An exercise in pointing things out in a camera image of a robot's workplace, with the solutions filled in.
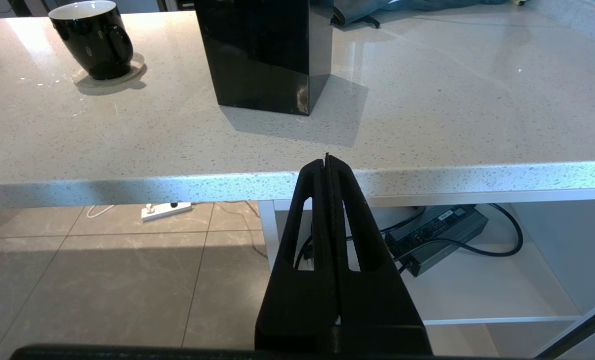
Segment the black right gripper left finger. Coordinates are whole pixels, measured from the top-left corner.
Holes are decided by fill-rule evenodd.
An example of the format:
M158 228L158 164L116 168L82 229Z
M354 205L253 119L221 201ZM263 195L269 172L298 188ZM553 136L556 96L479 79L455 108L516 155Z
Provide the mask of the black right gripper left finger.
M325 163L313 161L299 173L286 225L255 325L255 349L318 353L339 316L336 265L328 216ZM295 268L306 200L312 200L314 270Z

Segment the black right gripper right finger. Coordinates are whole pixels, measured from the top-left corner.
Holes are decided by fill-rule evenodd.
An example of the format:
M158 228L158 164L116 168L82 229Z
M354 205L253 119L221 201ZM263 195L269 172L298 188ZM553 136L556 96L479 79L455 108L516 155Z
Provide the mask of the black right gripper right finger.
M431 357L428 333L350 166L326 157L339 351Z

